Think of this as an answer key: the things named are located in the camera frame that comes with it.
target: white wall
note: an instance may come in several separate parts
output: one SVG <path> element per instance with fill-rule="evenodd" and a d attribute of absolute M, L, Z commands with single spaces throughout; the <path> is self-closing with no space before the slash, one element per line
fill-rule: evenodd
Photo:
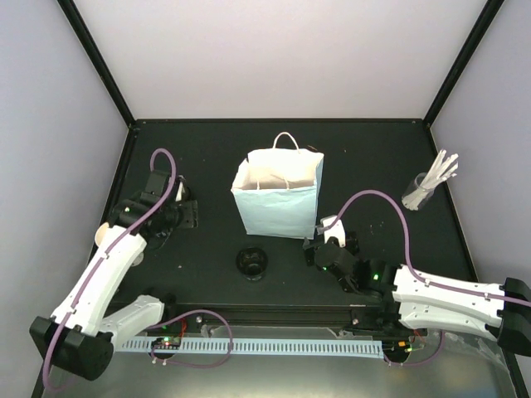
<path fill-rule="evenodd" d="M 480 278 L 531 285 L 531 2 L 505 2 L 434 124 Z M 520 358 L 531 390 L 531 359 Z"/>
<path fill-rule="evenodd" d="M 0 42 L 0 386 L 26 397 L 28 329 L 86 265 L 126 127 L 57 2 L 2 2 Z"/>
<path fill-rule="evenodd" d="M 485 0 L 76 0 L 138 118 L 422 118 Z"/>

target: cable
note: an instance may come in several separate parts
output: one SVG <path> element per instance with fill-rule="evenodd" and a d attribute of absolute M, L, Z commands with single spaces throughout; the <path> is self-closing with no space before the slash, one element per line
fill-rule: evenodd
<path fill-rule="evenodd" d="M 423 366 L 427 365 L 428 363 L 432 362 L 441 354 L 442 350 L 445 347 L 445 340 L 446 336 L 443 331 L 441 331 L 441 340 L 439 341 L 439 347 L 437 348 L 437 351 L 435 351 L 430 357 L 425 359 L 424 361 L 415 362 L 415 363 L 398 363 L 398 362 L 391 362 L 389 358 L 387 358 L 387 355 L 383 354 L 383 360 L 389 364 L 389 366 L 401 366 L 401 367 L 416 367 L 416 366 Z"/>
<path fill-rule="evenodd" d="M 231 330 L 231 327 L 229 326 L 229 322 L 224 317 L 222 317 L 219 313 L 215 313 L 215 312 L 209 311 L 207 309 L 196 309 L 196 310 L 193 310 L 193 311 L 188 311 L 187 313 L 182 313 L 178 317 L 170 319 L 169 321 L 166 321 L 166 322 L 163 322 L 163 323 L 159 323 L 157 325 L 150 326 L 146 330 L 158 329 L 158 328 L 161 328 L 162 326 L 168 326 L 170 323 L 174 323 L 174 322 L 180 321 L 181 319 L 185 319 L 185 317 L 189 317 L 190 315 L 193 315 L 193 314 L 196 314 L 196 313 L 207 313 L 209 315 L 212 315 L 212 316 L 218 318 L 220 321 L 222 321 L 222 323 L 227 327 L 227 333 L 229 334 L 229 348 L 227 349 L 227 353 L 223 356 L 223 358 L 220 359 L 217 362 L 214 362 L 214 363 L 211 363 L 211 364 L 208 364 L 208 365 L 198 365 L 196 363 L 188 363 L 188 362 L 181 362 L 181 361 L 168 361 L 166 359 L 165 360 L 161 360 L 161 359 L 159 359 L 159 358 L 157 358 L 155 356 L 155 353 L 154 353 L 155 352 L 155 347 L 153 347 L 151 349 L 151 357 L 153 358 L 153 363 L 155 363 L 157 360 L 160 360 L 160 361 L 163 361 L 165 363 L 170 363 L 172 365 L 180 365 L 180 366 L 185 366 L 185 367 L 192 367 L 194 369 L 212 369 L 213 367 L 217 367 L 217 366 L 220 366 L 220 365 L 224 364 L 227 361 L 227 359 L 229 359 L 229 357 L 231 356 L 233 345 L 234 345 L 233 338 L 232 338 L 232 330 Z"/>
<path fill-rule="evenodd" d="M 355 193 L 354 195 L 352 195 L 350 197 L 350 199 L 348 199 L 345 202 L 343 207 L 341 207 L 341 210 L 339 211 L 339 214 L 335 218 L 334 222 L 332 224 L 330 224 L 329 226 L 326 226 L 326 227 L 318 227 L 318 229 L 317 229 L 318 232 L 322 233 L 322 232 L 327 231 L 330 228 L 332 228 L 341 219 L 341 217 L 346 212 L 348 207 L 356 199 L 359 199 L 360 197 L 364 197 L 366 195 L 376 195 L 378 197 L 382 197 L 383 199 L 388 201 L 389 204 L 395 209 L 395 211 L 398 214 L 398 217 L 400 218 L 400 222 L 402 223 L 402 229 L 404 230 L 404 250 L 406 252 L 406 265 L 407 265 L 407 268 L 412 273 L 412 275 L 413 275 L 413 277 L 415 279 L 419 280 L 422 283 L 425 283 L 426 282 L 426 278 L 421 277 L 417 273 L 417 271 L 413 268 L 413 265 L 412 265 L 412 259 L 411 259 L 411 254 L 410 254 L 409 229 L 407 227 L 406 217 L 404 216 L 404 213 L 402 212 L 402 210 L 398 206 L 398 204 L 388 194 L 386 194 L 384 192 L 380 192 L 380 191 L 377 191 L 377 190 L 374 190 L 374 189 L 367 189 L 367 190 Z M 531 307 L 531 303 L 529 301 L 525 301 L 525 300 L 522 300 L 520 298 L 512 298 L 512 297 L 502 296 L 500 294 L 492 294 L 492 293 L 486 293 L 486 292 L 476 292 L 474 290 L 457 288 L 455 286 L 448 286 L 446 284 L 440 284 L 438 282 L 433 282 L 433 281 L 430 281 L 429 285 L 430 286 L 435 286 L 436 288 L 440 288 L 440 289 L 450 290 L 450 291 L 456 292 L 456 293 L 470 294 L 470 295 L 481 297 L 481 298 L 484 298 L 484 299 L 497 299 L 497 300 L 502 300 L 502 301 L 509 302 L 509 303 L 520 304 L 520 305 L 523 305 L 525 307 Z"/>
<path fill-rule="evenodd" d="M 122 232 L 109 245 L 109 247 L 107 247 L 107 249 L 104 252 L 105 253 L 105 257 L 100 257 L 96 261 L 94 267 L 92 268 L 92 270 L 89 272 L 89 274 L 87 275 L 87 277 L 85 278 L 85 280 L 81 284 L 80 289 L 77 291 L 77 294 L 74 297 L 74 300 L 72 301 L 72 304 L 71 304 L 72 309 L 76 308 L 76 305 L 79 303 L 80 298 L 83 295 L 83 293 L 85 292 L 85 289 L 88 286 L 90 280 L 92 279 L 92 277 L 95 275 L 95 273 L 98 270 L 98 268 L 103 263 L 103 260 L 105 260 L 110 255 L 110 252 L 112 251 L 112 249 L 114 249 L 116 247 L 116 245 L 119 244 L 119 242 L 123 238 L 125 238 L 132 230 L 136 229 L 143 222 L 145 222 L 148 218 L 150 218 L 151 215 L 154 214 L 161 207 L 162 204 L 164 204 L 166 199 L 168 199 L 169 195 L 172 193 L 173 184 L 175 183 L 175 180 L 177 178 L 177 166 L 175 164 L 175 160 L 173 159 L 172 154 L 167 149 L 164 149 L 164 148 L 156 149 L 152 153 L 151 159 L 149 160 L 149 168 L 151 169 L 151 171 L 154 170 L 155 158 L 160 153 L 164 154 L 166 156 L 166 158 L 168 158 L 168 161 L 170 163 L 171 170 L 172 170 L 171 174 L 170 174 L 168 187 L 166 188 L 166 191 L 160 197 L 160 199 L 157 201 L 157 203 L 155 203 L 153 205 L 153 207 L 151 207 L 148 211 L 146 211 L 146 213 L 143 216 L 141 216 L 137 221 L 135 221 L 131 226 L 129 226 L 124 232 Z M 56 344 L 57 344 L 57 341 L 59 340 L 59 336 L 61 335 L 61 332 L 65 328 L 65 325 L 68 322 L 68 319 L 70 318 L 71 315 L 72 315 L 72 312 L 66 313 L 66 315 L 62 319 L 61 323 L 59 323 L 59 326 L 57 327 L 55 333 L 53 334 L 53 336 L 52 336 L 52 338 L 50 340 L 50 345 L 48 346 L 48 350 L 46 351 L 46 355 L 44 357 L 44 363 L 43 363 L 43 366 L 42 366 L 42 383 L 44 384 L 44 387 L 47 390 L 55 392 L 55 393 L 61 392 L 61 391 L 65 390 L 66 388 L 71 386 L 71 383 L 67 383 L 67 384 L 65 384 L 65 385 L 63 385 L 61 387 L 54 387 L 51 384 L 51 382 L 50 382 L 51 357 L 53 356 L 53 352 L 54 352 L 54 350 L 56 348 Z"/>

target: back wall panel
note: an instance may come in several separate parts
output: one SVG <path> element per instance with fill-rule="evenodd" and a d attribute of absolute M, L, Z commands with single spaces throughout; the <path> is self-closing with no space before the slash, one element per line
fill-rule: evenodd
<path fill-rule="evenodd" d="M 420 118 L 485 0 L 76 4 L 136 118 Z"/>

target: clear glass jar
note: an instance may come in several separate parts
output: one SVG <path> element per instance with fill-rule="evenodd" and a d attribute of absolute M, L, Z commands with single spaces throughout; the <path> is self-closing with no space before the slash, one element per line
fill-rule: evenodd
<path fill-rule="evenodd" d="M 422 186 L 422 182 L 426 177 L 425 172 L 421 172 L 415 177 L 413 181 L 407 186 L 406 191 L 402 195 L 402 204 L 409 210 L 421 210 L 426 203 L 433 196 L 435 188 L 426 189 Z"/>

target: black metal frame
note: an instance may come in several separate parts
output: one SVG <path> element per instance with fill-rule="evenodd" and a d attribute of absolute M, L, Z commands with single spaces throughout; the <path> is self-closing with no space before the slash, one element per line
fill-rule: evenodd
<path fill-rule="evenodd" d="M 118 195 L 119 195 L 119 192 L 121 190 L 121 187 L 124 181 L 125 173 L 127 172 L 127 169 L 129 166 L 129 160 L 130 160 L 131 154 L 134 149 L 136 138 L 138 137 L 139 129 L 135 127 L 135 124 L 138 122 L 137 120 L 135 120 L 134 116 L 129 110 L 129 107 L 127 103 L 125 102 L 125 99 L 123 95 L 121 94 L 119 87 L 114 81 L 114 78 L 111 75 L 109 68 L 105 64 L 105 60 L 103 56 L 101 55 L 100 51 L 98 50 L 98 47 L 94 39 L 92 38 L 92 35 L 90 34 L 88 27 L 83 21 L 83 18 L 80 15 L 74 1 L 73 0 L 57 0 L 57 2 L 61 6 L 66 17 L 68 18 L 68 21 L 70 22 L 72 28 L 74 29 L 74 32 L 78 36 L 81 45 L 85 48 L 87 55 L 89 56 L 92 64 L 94 65 L 94 68 L 96 68 L 98 74 L 100 75 L 100 78 L 103 81 L 105 88 L 108 90 L 112 100 L 114 101 L 116 107 L 118 108 L 120 114 L 122 115 L 124 122 L 129 126 L 128 136 L 125 141 L 123 152 L 120 156 L 119 166 L 118 166 L 118 169 L 116 170 L 116 174 L 114 175 L 114 180 L 112 183 L 112 187 L 110 189 L 109 198 L 105 205 L 105 210 L 102 216 L 102 220 L 104 220 L 109 215 L 110 210 L 112 209 L 113 205 L 117 202 Z M 486 1 L 481 14 L 479 15 L 474 27 L 472 28 L 469 36 L 467 37 L 465 41 L 465 44 L 462 46 L 459 55 L 455 59 L 454 64 L 452 65 L 447 77 L 445 78 L 441 88 L 439 89 L 435 99 L 433 100 L 433 103 L 431 104 L 428 112 L 426 113 L 426 116 L 422 120 L 422 122 L 424 123 L 426 134 L 428 134 L 428 136 L 431 138 L 431 143 L 432 143 L 434 153 L 436 153 L 436 145 L 433 142 L 430 128 L 433 125 L 434 121 L 436 120 L 437 115 L 440 113 L 442 107 L 444 106 L 444 103 L 450 96 L 451 91 L 455 87 L 455 84 L 457 83 L 461 74 L 465 70 L 471 57 L 473 56 L 475 49 L 480 44 L 481 39 L 483 38 L 484 34 L 487 32 L 490 26 L 490 23 L 494 20 L 494 17 L 496 16 L 497 12 L 499 11 L 503 3 L 504 3 L 504 0 L 487 0 Z M 445 193 L 453 209 L 455 223 L 459 226 L 460 239 L 461 239 L 463 247 L 465 248 L 465 252 L 467 254 L 467 259 L 470 265 L 470 270 L 473 274 L 474 279 L 477 280 L 477 275 L 475 273 L 474 266 L 472 264 L 470 252 L 468 251 L 468 247 L 465 243 L 465 237 L 463 235 L 462 229 L 460 228 L 460 222 L 457 218 L 457 213 L 455 212 L 455 206 L 454 206 L 450 191 L 447 186 L 445 186 Z M 504 356 L 505 356 L 505 360 L 507 361 L 509 373 L 511 375 L 511 379 L 513 381 L 514 388 L 517 392 L 518 397 L 520 398 L 529 397 L 529 394 L 524 384 L 524 379 L 520 372 L 518 363 L 516 362 L 515 355 L 512 353 L 505 352 Z M 32 396 L 41 396 L 41 392 L 43 391 L 43 389 L 40 383 L 41 383 L 41 377 L 37 379 L 36 388 L 33 391 Z"/>

